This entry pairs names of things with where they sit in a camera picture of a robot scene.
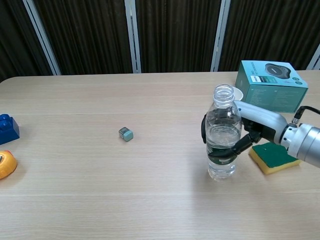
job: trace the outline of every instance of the yellow sponge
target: yellow sponge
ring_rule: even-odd
[[[301,163],[301,160],[288,155],[284,146],[271,142],[253,146],[249,155],[266,175]]]

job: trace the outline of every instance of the teal box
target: teal box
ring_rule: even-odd
[[[291,64],[279,61],[241,61],[235,86],[242,101],[283,113],[294,113],[308,90]]]

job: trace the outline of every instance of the blue lego brick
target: blue lego brick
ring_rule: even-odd
[[[8,114],[0,115],[0,145],[20,138],[19,126]]]

